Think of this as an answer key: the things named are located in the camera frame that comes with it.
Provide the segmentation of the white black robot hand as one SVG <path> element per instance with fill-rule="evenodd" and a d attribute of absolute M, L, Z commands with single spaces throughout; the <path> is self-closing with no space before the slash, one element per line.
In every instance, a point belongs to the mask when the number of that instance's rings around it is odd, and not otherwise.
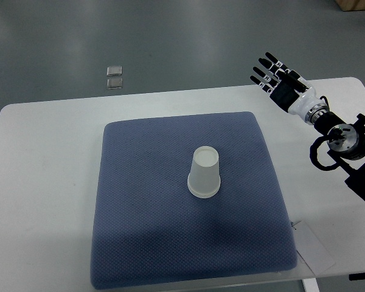
<path fill-rule="evenodd" d="M 269 95 L 271 100 L 285 112 L 299 116 L 305 123 L 313 125 L 325 113 L 325 101 L 317 98 L 315 88 L 294 71 L 281 70 L 288 67 L 275 56 L 269 52 L 265 56 L 269 60 L 259 58 L 259 63 L 279 80 Z M 275 84 L 276 81 L 258 67 L 254 66 L 253 71 L 267 83 Z M 263 91 L 271 90 L 270 85 L 261 82 L 256 76 L 251 75 L 250 79 Z"/>

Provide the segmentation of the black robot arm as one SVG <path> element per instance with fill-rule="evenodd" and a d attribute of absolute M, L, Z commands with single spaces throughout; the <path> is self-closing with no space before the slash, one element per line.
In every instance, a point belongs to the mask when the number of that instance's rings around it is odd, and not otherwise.
<path fill-rule="evenodd" d="M 342 168 L 347 187 L 365 201 L 365 162 L 355 169 L 349 161 L 365 158 L 365 115 L 345 123 L 330 110 L 326 96 L 318 97 L 313 85 L 271 53 L 259 58 L 250 79 L 284 112 L 299 116 L 320 133 L 310 146 L 310 161 L 322 171 Z"/>

